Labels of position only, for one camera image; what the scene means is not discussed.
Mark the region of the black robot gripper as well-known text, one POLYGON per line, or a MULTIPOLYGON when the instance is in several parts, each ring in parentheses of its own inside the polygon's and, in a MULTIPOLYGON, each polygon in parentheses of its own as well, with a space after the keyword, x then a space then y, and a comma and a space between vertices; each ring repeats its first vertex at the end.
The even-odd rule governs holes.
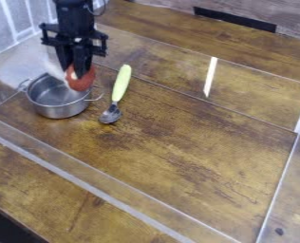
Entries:
POLYGON ((63 70, 73 65, 77 78, 91 66, 92 55, 105 56, 108 35, 95 29, 92 0, 52 0, 57 23, 40 23, 40 42, 56 50, 63 70))

